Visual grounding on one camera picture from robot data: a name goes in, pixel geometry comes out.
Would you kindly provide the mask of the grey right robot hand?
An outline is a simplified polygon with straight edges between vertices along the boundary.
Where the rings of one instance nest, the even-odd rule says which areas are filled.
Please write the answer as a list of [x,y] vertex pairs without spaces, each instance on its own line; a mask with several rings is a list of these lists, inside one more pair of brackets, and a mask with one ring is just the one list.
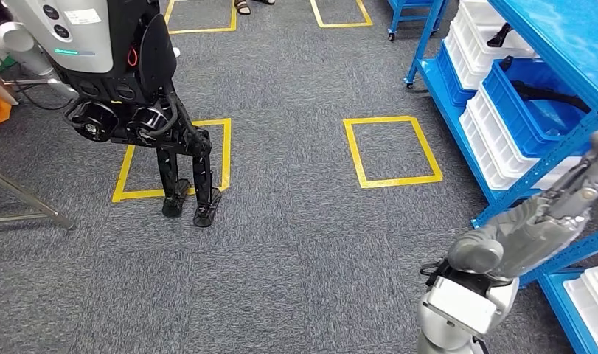
[[590,143],[551,188],[459,236],[448,251],[450,266],[508,281],[566,248],[584,230],[598,199],[598,131]]

